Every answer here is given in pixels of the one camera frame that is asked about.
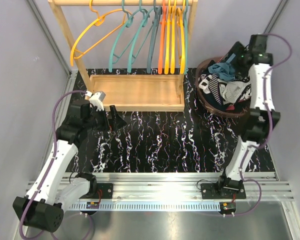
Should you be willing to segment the thin-striped black tank top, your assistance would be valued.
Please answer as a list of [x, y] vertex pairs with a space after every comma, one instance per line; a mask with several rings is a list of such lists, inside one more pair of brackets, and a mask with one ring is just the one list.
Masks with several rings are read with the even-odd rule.
[[220, 105], [247, 101], [251, 98], [250, 78], [236, 78], [233, 81], [224, 81], [218, 78], [218, 91], [211, 94]]

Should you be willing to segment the grey-blue hanger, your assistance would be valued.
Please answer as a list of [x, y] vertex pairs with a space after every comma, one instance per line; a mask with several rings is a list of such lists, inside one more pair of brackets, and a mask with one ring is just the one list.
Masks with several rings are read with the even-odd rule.
[[150, 38], [150, 44], [149, 44], [149, 50], [147, 56], [147, 66], [146, 66], [146, 72], [148, 74], [151, 73], [151, 69], [152, 69], [152, 60], [153, 60], [153, 55], [155, 50], [156, 38], [158, 34], [161, 15], [163, 13], [162, 7], [161, 6], [158, 7], [155, 0], [153, 1], [153, 11], [154, 11], [154, 18], [152, 21], [151, 38]]

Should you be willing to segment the blue tank top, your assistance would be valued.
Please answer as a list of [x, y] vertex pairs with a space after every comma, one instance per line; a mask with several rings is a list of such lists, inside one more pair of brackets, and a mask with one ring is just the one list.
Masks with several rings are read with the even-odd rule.
[[226, 82], [235, 80], [235, 69], [231, 64], [231, 61], [236, 57], [235, 53], [230, 56], [221, 57], [216, 63], [209, 66], [207, 69], [210, 74], [217, 74], [218, 77]]

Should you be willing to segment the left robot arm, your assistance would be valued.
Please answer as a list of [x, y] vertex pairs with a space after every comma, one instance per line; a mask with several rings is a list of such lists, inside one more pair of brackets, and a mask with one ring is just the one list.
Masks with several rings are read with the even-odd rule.
[[116, 131], [126, 124], [115, 105], [106, 111], [98, 109], [96, 101], [86, 99], [70, 104], [62, 124], [55, 130], [50, 155], [38, 178], [25, 196], [17, 196], [12, 203], [20, 222], [20, 234], [24, 226], [54, 233], [60, 227], [64, 213], [78, 199], [102, 195], [96, 177], [87, 172], [79, 172], [62, 191], [58, 191], [58, 187], [90, 131]]

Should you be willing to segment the orange hanger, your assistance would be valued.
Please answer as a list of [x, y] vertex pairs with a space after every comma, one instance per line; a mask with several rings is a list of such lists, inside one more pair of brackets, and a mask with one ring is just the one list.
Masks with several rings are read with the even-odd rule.
[[164, 41], [165, 41], [165, 23], [166, 23], [167, 8], [165, 0], [162, 1], [162, 20], [160, 30], [160, 45], [159, 45], [159, 57], [158, 57], [158, 74], [163, 73], [163, 54], [164, 54]]

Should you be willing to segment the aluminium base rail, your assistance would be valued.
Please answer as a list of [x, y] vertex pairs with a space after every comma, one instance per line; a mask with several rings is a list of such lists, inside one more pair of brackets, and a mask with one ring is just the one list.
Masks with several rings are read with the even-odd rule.
[[[110, 211], [215, 211], [223, 199], [208, 199], [204, 184], [211, 184], [219, 172], [88, 172], [102, 184], [101, 210]], [[65, 171], [58, 191], [74, 179]]]

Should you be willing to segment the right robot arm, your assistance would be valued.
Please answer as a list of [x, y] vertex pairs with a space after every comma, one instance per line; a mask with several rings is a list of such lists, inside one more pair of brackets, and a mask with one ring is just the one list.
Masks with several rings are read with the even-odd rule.
[[251, 94], [232, 159], [214, 185], [216, 193], [223, 199], [244, 193], [243, 174], [248, 163], [255, 150], [266, 145], [281, 117], [272, 101], [273, 55], [267, 52], [267, 40], [266, 34], [253, 34], [248, 47], [232, 48], [230, 52], [235, 57], [227, 57], [238, 76], [249, 77]]

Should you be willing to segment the yellow hanger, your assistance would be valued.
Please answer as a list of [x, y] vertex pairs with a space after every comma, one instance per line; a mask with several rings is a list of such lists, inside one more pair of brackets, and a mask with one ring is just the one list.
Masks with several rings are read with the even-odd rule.
[[165, 18], [165, 60], [164, 60], [164, 74], [175, 73], [175, 2], [169, 0], [167, 6], [167, 13]]
[[70, 48], [69, 61], [72, 67], [97, 46], [108, 44], [112, 35], [121, 30], [132, 15], [123, 7], [100, 12], [96, 3], [96, 0], [88, 2], [89, 11], [95, 18], [78, 34]]
[[186, 73], [186, 32], [185, 32], [185, 16], [188, 9], [188, 1], [182, 1], [182, 7], [178, 7], [175, 11], [176, 16], [176, 32], [177, 32], [177, 57], [180, 74]]

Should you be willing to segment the wooden clothes rack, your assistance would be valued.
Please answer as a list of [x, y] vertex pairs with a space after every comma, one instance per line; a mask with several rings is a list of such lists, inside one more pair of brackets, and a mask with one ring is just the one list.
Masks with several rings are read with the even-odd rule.
[[[142, 1], [142, 7], [150, 12], [149, 18], [155, 16], [154, 13], [154, 0]], [[165, 68], [165, 55], [166, 55], [166, 24], [165, 24], [165, 34], [164, 34], [164, 48], [163, 48], [163, 67], [162, 74], [146, 73], [145, 75], [133, 74], [113, 74], [113, 66], [120, 59], [121, 56], [116, 54], [114, 50], [111, 50], [108, 58], [108, 71], [106, 75], [98, 74], [88, 74], [83, 59], [76, 61], [74, 66], [77, 66], [81, 77], [87, 87], [87, 89], [93, 93], [102, 90], [106, 93], [105, 107], [110, 108], [111, 105], [115, 105], [120, 112], [181, 112], [185, 107], [184, 100], [184, 88], [183, 80], [185, 74], [180, 74], [180, 66], [178, 62], [178, 47], [177, 47], [177, 18], [176, 10], [177, 8], [182, 8], [183, 0], [171, 1], [172, 4], [176, 4], [174, 11], [175, 17], [175, 70], [174, 73], [164, 73]], [[188, 43], [192, 36], [195, 15], [197, 11], [197, 1], [188, 1]], [[76, 38], [73, 37], [66, 17], [63, 13], [63, 6], [89, 6], [89, 0], [51, 0], [49, 5], [61, 27], [64, 37], [71, 47]], [[138, 6], [139, 11], [139, 0], [102, 0], [96, 3], [96, 6], [115, 6], [115, 8], [126, 6]], [[121, 36], [126, 28], [129, 28], [135, 18], [135, 13], [131, 13], [128, 22], [124, 27], [117, 33]], [[160, 35], [161, 35], [161, 21], [162, 15], [160, 16], [160, 22], [158, 25], [158, 32], [156, 36], [155, 46], [160, 46]], [[151, 41], [151, 27], [149, 28], [145, 39]], [[130, 53], [133, 38], [128, 43], [125, 51]]]

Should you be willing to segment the brown laundry basket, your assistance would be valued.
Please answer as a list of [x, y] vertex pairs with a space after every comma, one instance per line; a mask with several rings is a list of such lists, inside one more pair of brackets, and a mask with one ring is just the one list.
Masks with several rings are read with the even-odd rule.
[[[199, 66], [196, 69], [195, 72], [195, 85], [196, 85], [196, 91], [197, 91], [197, 97], [200, 100], [201, 104], [207, 109], [208, 112], [217, 115], [219, 117], [223, 118], [240, 118], [248, 111], [250, 108], [250, 101], [241, 101], [236, 104], [228, 103], [225, 105], [220, 105], [217, 103], [213, 95], [205, 94], [200, 88], [199, 88], [199, 78], [202, 74], [212, 74], [209, 73], [208, 67], [215, 64], [221, 56], [208, 58], [204, 60], [202, 63], [199, 64]], [[235, 79], [239, 78], [249, 78], [247, 77], [241, 77], [239, 75], [235, 75]]]

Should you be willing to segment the black white wide-striped tank top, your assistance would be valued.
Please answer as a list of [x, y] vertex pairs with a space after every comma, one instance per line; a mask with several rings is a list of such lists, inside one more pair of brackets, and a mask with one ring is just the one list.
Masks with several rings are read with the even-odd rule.
[[217, 93], [219, 89], [219, 76], [216, 73], [202, 74], [198, 79], [199, 88], [205, 94]]

